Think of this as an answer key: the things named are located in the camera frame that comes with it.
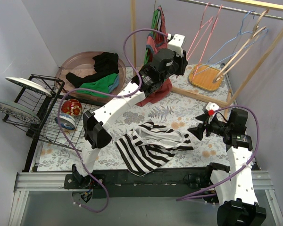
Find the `black white striped tank top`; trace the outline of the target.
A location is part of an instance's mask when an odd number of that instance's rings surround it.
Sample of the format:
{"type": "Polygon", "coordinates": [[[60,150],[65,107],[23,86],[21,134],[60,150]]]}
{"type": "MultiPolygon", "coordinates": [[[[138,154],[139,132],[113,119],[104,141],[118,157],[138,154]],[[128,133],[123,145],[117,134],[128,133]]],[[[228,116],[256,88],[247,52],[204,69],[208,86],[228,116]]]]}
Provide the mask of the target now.
{"type": "Polygon", "coordinates": [[[148,121],[131,129],[115,145],[128,171],[142,177],[165,166],[178,151],[192,151],[190,134],[148,121]]]}

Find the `pink wire hanger front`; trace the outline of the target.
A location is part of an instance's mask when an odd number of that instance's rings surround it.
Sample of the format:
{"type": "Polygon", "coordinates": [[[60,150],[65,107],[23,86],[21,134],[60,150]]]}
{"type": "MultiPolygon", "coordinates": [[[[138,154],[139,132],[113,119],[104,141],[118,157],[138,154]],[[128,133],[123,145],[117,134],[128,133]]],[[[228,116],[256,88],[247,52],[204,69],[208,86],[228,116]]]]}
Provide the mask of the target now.
{"type": "Polygon", "coordinates": [[[205,8],[204,8],[202,16],[201,16],[199,29],[196,32],[196,35],[194,36],[193,41],[191,42],[190,47],[187,51],[187,54],[186,54],[187,61],[190,60],[190,58],[193,55],[193,53],[195,52],[196,48],[199,46],[200,42],[202,41],[204,35],[208,32],[208,29],[211,27],[211,24],[213,23],[214,16],[211,16],[207,21],[204,22],[205,14],[206,14],[206,11],[209,7],[209,4],[210,4],[210,2],[206,3],[206,5],[205,5],[205,8]]]}

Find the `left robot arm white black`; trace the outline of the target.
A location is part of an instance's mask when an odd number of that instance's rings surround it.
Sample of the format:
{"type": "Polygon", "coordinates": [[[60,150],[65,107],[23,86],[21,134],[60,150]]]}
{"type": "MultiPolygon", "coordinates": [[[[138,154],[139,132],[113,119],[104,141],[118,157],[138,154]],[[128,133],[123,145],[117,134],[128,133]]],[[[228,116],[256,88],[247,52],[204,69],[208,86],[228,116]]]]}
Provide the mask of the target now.
{"type": "Polygon", "coordinates": [[[80,188],[90,185],[89,173],[93,171],[99,151],[112,140],[108,129],[113,123],[132,106],[158,91],[170,76],[184,75],[187,64],[186,51],[178,54],[168,48],[160,49],[153,55],[152,61],[145,64],[119,93],[119,98],[111,99],[94,112],[86,111],[83,114],[83,165],[72,166],[75,183],[80,188]]]}

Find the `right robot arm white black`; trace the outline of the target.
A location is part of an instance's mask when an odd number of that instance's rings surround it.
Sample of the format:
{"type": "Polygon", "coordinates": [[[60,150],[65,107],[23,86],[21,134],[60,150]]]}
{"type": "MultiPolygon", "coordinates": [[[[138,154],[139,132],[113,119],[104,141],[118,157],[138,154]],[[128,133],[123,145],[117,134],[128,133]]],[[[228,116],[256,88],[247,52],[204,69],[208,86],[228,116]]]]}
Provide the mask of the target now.
{"type": "Polygon", "coordinates": [[[209,164],[210,172],[204,182],[215,187],[219,201],[217,224],[219,226],[260,226],[266,219],[266,209],[260,207],[254,192],[251,161],[254,151],[252,139],[246,135],[248,112],[234,108],[227,122],[218,120],[213,109],[197,116],[197,127],[190,128],[198,140],[214,133],[223,138],[230,166],[209,164]]]}

